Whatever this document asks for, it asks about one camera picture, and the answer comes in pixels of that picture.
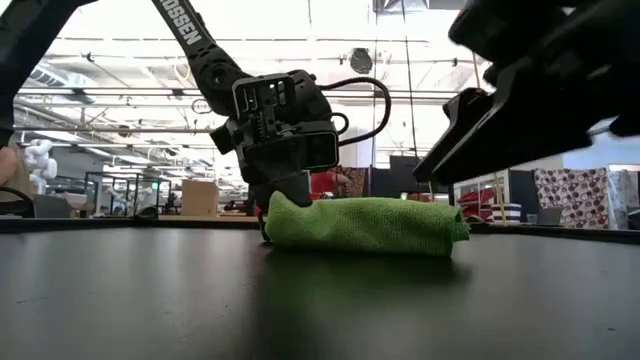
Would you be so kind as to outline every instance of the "cardboard box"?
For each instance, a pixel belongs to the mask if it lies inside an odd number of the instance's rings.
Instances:
[[[218,186],[213,182],[182,181],[182,215],[216,216],[218,214]]]

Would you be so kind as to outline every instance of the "rolled towel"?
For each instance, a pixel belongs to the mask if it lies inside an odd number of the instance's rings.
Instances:
[[[387,198],[318,200],[299,207],[275,192],[265,232],[277,246],[451,256],[469,239],[459,208]]]

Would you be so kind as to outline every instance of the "green microfiber cloth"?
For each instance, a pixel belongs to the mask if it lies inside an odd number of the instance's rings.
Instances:
[[[271,196],[265,232],[283,247],[451,256],[469,240],[459,208],[387,198],[318,200],[299,207]]]

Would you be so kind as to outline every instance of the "table surface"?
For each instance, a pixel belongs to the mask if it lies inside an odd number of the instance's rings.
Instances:
[[[1,359],[630,359],[640,247],[476,235],[451,260],[257,231],[0,236]]]

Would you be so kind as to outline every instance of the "black table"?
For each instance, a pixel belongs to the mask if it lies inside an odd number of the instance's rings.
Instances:
[[[0,235],[0,359],[633,359],[640,247],[475,235],[451,261],[257,231]]]

